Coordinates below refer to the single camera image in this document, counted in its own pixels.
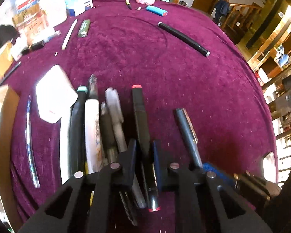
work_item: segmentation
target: blue battery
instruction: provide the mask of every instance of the blue battery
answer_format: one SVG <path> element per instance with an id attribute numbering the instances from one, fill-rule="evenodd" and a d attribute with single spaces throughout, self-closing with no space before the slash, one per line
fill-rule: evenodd
<path id="1" fill-rule="evenodd" d="M 151 11 L 151 12 L 153 12 L 153 13 L 155 13 L 157 15 L 160 15 L 162 17 L 166 16 L 167 13 L 168 13 L 166 10 L 160 9 L 160 8 L 152 6 L 152 5 L 147 6 L 146 10 L 147 11 Z"/>

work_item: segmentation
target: blue pen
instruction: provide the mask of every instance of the blue pen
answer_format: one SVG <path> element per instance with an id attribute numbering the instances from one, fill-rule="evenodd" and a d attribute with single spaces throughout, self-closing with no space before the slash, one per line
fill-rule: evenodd
<path id="1" fill-rule="evenodd" d="M 36 172 L 36 164 L 34 163 L 33 151 L 32 151 L 32 145 L 31 145 L 32 139 L 31 139 L 30 109 L 31 109 L 31 94 L 29 95 L 28 103 L 27 103 L 27 122 L 26 122 L 25 137 L 26 137 L 26 144 L 27 144 L 28 163 L 29 163 L 32 181 L 35 188 L 40 188 L 40 182 L 39 182 L 38 174 Z"/>

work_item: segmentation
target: metal pot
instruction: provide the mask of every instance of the metal pot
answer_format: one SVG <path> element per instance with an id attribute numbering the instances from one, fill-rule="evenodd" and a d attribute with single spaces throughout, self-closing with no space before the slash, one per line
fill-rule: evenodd
<path id="1" fill-rule="evenodd" d="M 180 1 L 179 4 L 180 4 L 180 5 L 183 5 L 183 6 L 186 6 L 186 5 L 187 5 L 187 3 L 184 2 L 184 1 Z"/>

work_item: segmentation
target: metal screw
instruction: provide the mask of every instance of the metal screw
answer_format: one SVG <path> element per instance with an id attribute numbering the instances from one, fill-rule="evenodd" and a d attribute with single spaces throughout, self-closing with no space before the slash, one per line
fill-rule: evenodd
<path id="1" fill-rule="evenodd" d="M 74 177 L 77 178 L 77 179 L 80 179 L 80 178 L 82 178 L 83 176 L 84 176 L 84 173 L 83 173 L 83 172 L 76 172 L 76 173 L 74 174 Z"/>
<path id="2" fill-rule="evenodd" d="M 214 177 L 216 177 L 216 173 L 214 173 L 212 171 L 207 172 L 206 175 L 207 175 L 208 178 L 211 178 L 211 179 L 213 179 Z"/>
<path id="3" fill-rule="evenodd" d="M 113 163 L 110 165 L 110 167 L 111 167 L 112 169 L 118 169 L 118 168 L 120 167 L 120 164 L 117 163 L 117 162 L 113 162 Z"/>
<path id="4" fill-rule="evenodd" d="M 171 169 L 178 169 L 179 168 L 179 164 L 176 163 L 176 162 L 173 162 L 173 163 L 170 164 L 170 168 Z"/>

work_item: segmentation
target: table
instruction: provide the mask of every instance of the table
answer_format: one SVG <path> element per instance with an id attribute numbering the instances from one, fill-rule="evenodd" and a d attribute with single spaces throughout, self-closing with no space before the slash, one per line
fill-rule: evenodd
<path id="1" fill-rule="evenodd" d="M 75 20 L 68 19 L 55 30 L 62 34 L 41 50 L 21 58 L 22 65 L 6 81 L 20 96 L 11 148 L 13 190 L 23 220 L 61 185 L 59 168 L 60 121 L 46 123 L 39 118 L 35 86 L 55 64 L 67 73 L 76 89 L 86 85 L 91 74 L 98 78 L 99 100 L 106 88 L 118 90 L 127 138 L 136 137 L 131 86 L 143 87 L 150 135 L 160 139 L 180 164 L 189 162 L 173 110 L 185 107 L 195 128 L 204 162 L 211 162 L 229 174 L 249 170 L 260 173 L 261 157 L 273 151 L 275 136 L 271 115 L 255 75 L 237 47 L 204 14 L 181 5 L 156 1 L 168 11 L 160 17 L 130 0 L 93 0 L 95 8 L 79 15 L 67 48 L 61 45 Z M 91 20 L 89 34 L 78 38 L 85 19 Z M 162 21 L 208 49 L 208 58 L 157 27 Z M 41 188 L 30 177 L 25 145 L 25 113 L 29 94 L 32 102 L 32 144 Z M 173 194 L 160 196 L 159 212 L 140 212 L 139 232 L 174 232 Z M 119 232 L 132 231 L 123 208 L 117 221 Z"/>

